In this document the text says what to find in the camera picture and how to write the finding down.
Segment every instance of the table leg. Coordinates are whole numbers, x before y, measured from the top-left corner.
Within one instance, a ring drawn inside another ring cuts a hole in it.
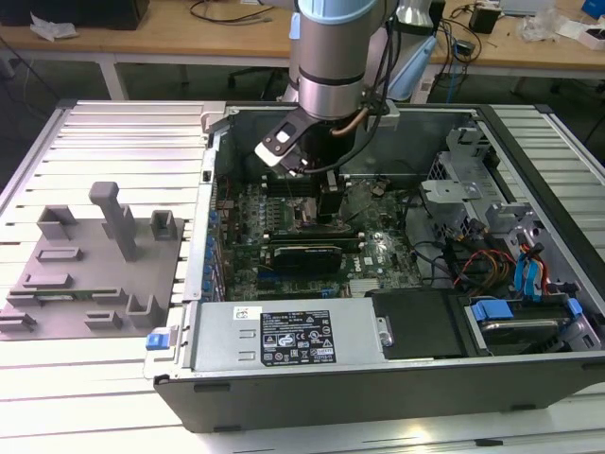
[[[101,67],[110,98],[114,101],[128,100],[129,94],[126,90],[126,84],[118,73],[115,63],[113,61],[99,61],[98,65]]]
[[[187,72],[186,64],[179,65],[179,76],[181,77],[181,87],[184,88],[189,85],[189,73]]]
[[[514,85],[512,86],[512,88],[510,89],[510,92],[513,95],[520,95],[520,91],[523,88],[523,86],[526,83],[527,78],[518,78],[515,82]]]
[[[0,77],[4,79],[12,79],[15,77],[15,72],[12,70],[8,58],[0,57]]]
[[[423,72],[423,76],[420,78],[412,96],[409,99],[411,104],[426,104],[428,96],[431,94],[433,89],[433,83],[435,82],[435,76],[440,72],[440,66],[438,64],[429,64],[426,66]]]

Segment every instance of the circuit board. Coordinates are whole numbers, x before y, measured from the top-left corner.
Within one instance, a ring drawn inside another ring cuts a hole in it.
[[[409,242],[398,224],[404,191],[376,190],[375,180],[358,180],[348,190],[340,213],[329,224],[314,221],[315,201],[270,198],[261,185],[249,184],[224,203],[226,254],[233,268],[226,272],[228,301],[358,297],[376,288],[409,288],[422,284],[411,260]],[[329,276],[276,276],[263,265],[267,232],[355,233],[360,253],[344,253],[340,269]]]

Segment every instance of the copper pipe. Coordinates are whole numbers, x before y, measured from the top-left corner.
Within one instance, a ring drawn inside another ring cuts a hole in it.
[[[367,107],[364,107],[362,110],[359,111],[357,116],[353,120],[351,120],[351,123],[349,123],[347,126],[345,126],[344,128],[342,128],[340,130],[337,130],[337,129],[330,130],[330,133],[334,137],[344,137],[345,135],[355,131],[355,129],[361,124],[361,122],[364,120],[364,118],[366,116],[368,116],[369,113],[370,113],[370,109],[368,109]]]

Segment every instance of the white sticker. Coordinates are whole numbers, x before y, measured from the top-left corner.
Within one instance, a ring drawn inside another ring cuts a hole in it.
[[[236,306],[233,308],[234,320],[261,320],[262,306]]]

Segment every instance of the black box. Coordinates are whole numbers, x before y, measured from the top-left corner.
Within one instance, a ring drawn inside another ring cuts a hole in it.
[[[469,21],[469,28],[475,33],[492,33],[502,9],[475,7]]]
[[[149,0],[0,0],[3,26],[28,26],[31,11],[48,22],[135,30]]]

